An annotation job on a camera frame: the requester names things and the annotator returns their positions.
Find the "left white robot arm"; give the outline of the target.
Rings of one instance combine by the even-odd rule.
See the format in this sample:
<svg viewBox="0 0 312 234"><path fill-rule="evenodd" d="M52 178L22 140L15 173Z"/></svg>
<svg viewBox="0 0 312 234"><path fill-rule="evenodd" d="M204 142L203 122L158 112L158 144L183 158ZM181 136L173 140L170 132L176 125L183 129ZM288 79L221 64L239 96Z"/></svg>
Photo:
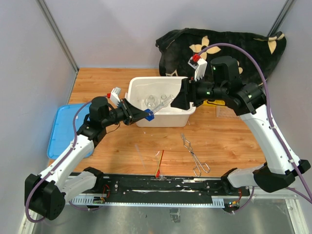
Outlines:
<svg viewBox="0 0 312 234"><path fill-rule="evenodd" d="M106 97L96 97L87 102L89 113L79 129L74 128L74 139L64 152L38 175L30 174L25 180L25 215L35 223L29 212L41 215L42 219L54 220L62 212L65 204L74 197L91 190L104 193L103 172L92 167L83 170L73 179L68 176L84 157L93 151L106 136L106 128L123 122L131 125L150 116L123 98L114 108Z"/></svg>

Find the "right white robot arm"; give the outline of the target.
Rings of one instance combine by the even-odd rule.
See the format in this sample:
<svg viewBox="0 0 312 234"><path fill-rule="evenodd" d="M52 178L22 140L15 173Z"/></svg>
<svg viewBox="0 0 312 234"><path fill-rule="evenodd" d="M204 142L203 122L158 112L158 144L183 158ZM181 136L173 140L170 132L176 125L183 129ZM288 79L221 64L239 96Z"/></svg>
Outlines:
<svg viewBox="0 0 312 234"><path fill-rule="evenodd" d="M208 100L224 101L226 107L249 127L265 156L265 163L260 166L233 168L226 172L221 177L223 193L232 195L243 186L258 186L272 193L288 187L296 176L311 168L307 160L291 151L274 118L268 114L268 102L262 88L255 83L243 83L234 58L222 56L211 60L213 82L203 79L206 60L195 54L188 64L195 74L182 79L171 107L188 110L191 105L198 107Z"/></svg>

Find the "yellow test tube rack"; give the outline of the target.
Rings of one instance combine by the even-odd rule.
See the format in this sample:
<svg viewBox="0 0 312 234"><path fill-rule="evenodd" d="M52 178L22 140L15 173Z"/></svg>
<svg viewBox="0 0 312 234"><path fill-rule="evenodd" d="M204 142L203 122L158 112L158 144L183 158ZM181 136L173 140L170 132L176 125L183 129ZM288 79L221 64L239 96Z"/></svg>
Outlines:
<svg viewBox="0 0 312 234"><path fill-rule="evenodd" d="M206 100L203 102L204 106L225 106L225 102L222 100Z"/></svg>

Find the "small glass beaker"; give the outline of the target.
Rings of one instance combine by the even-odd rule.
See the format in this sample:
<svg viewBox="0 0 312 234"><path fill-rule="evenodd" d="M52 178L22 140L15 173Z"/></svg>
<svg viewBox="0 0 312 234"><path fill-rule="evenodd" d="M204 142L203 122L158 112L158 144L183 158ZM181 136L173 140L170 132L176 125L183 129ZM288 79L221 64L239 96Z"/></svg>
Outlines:
<svg viewBox="0 0 312 234"><path fill-rule="evenodd" d="M160 104L163 106L167 106L168 105L168 101L169 101L169 97L166 95L162 95L160 97Z"/></svg>

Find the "glass conical flask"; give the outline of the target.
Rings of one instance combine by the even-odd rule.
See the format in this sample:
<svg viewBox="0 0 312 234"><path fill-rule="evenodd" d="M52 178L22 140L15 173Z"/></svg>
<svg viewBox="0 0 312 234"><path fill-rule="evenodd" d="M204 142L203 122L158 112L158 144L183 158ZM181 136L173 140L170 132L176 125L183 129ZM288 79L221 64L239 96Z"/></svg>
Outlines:
<svg viewBox="0 0 312 234"><path fill-rule="evenodd" d="M144 103L148 109L153 109L158 105L158 99L154 95L149 95Z"/></svg>

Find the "white plastic bin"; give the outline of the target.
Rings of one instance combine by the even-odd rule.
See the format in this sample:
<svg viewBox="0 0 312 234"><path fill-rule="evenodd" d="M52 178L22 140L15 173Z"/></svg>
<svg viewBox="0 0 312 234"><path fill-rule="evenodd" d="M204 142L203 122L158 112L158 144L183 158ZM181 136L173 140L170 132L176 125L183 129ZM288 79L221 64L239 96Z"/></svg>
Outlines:
<svg viewBox="0 0 312 234"><path fill-rule="evenodd" d="M135 107L146 110L144 103L149 95L154 95L160 103L162 95L176 97L181 88L183 77L136 77L130 81L125 98ZM170 105L155 113L152 121L142 119L136 123L138 127L184 127L196 108L189 110L172 108Z"/></svg>

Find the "clear plastic tube rack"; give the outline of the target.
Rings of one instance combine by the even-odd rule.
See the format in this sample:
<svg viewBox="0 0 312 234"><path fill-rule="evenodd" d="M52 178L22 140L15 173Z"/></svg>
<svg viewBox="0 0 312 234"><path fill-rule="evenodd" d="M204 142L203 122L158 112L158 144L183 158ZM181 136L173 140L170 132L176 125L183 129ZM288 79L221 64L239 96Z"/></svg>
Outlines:
<svg viewBox="0 0 312 234"><path fill-rule="evenodd" d="M215 113L217 118L240 119L232 109L226 106L216 106Z"/></svg>

